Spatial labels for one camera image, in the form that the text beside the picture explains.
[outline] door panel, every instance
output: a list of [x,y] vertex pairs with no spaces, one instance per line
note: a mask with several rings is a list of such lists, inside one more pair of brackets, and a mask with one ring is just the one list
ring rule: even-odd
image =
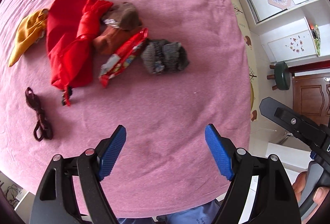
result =
[[311,118],[317,124],[329,123],[330,84],[325,81],[330,73],[294,76],[293,109]]
[[300,86],[301,113],[305,116],[321,116],[324,107],[322,86]]

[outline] red drawstring bag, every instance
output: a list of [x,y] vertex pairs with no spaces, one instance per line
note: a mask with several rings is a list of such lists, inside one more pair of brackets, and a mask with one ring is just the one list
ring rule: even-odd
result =
[[100,18],[113,5],[104,0],[55,0],[48,12],[46,48],[52,85],[64,91],[93,80],[91,42],[99,34]]

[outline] dark red rope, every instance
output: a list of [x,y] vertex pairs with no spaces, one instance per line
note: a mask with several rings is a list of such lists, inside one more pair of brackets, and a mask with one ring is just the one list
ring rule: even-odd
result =
[[[37,141],[53,138],[53,130],[49,121],[45,116],[45,111],[41,107],[40,99],[35,95],[30,87],[25,90],[27,105],[37,113],[37,124],[33,131],[33,136]],[[37,131],[40,129],[40,137],[37,136]]]

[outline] stool leg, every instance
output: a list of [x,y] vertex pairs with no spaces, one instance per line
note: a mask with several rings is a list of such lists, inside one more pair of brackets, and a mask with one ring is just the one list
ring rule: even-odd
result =
[[275,75],[274,74],[267,75],[267,80],[271,80],[271,79],[275,79]]

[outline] red snack package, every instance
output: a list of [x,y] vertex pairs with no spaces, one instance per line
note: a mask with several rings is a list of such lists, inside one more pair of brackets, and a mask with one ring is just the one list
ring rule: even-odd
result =
[[132,63],[134,58],[140,55],[147,37],[148,28],[143,28],[119,47],[108,61],[101,66],[99,80],[103,87],[106,87],[111,78],[121,74]]

